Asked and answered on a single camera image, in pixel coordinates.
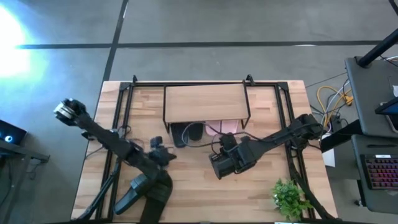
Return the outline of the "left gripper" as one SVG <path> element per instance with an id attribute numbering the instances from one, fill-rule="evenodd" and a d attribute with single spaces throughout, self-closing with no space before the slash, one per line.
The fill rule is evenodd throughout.
<path id="1" fill-rule="evenodd" d="M 144 152 L 137 144 L 129 143 L 127 163 L 139 169 L 148 179 L 155 180 L 165 167 L 165 146 L 158 145 L 150 152 Z"/>

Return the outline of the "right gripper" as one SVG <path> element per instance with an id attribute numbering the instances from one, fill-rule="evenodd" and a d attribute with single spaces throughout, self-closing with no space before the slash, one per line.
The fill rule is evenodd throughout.
<path id="1" fill-rule="evenodd" d="M 232 173 L 240 174 L 251 168 L 251 150 L 244 144 L 238 144 L 221 154 L 210 154 L 209 159 L 219 180 Z"/>

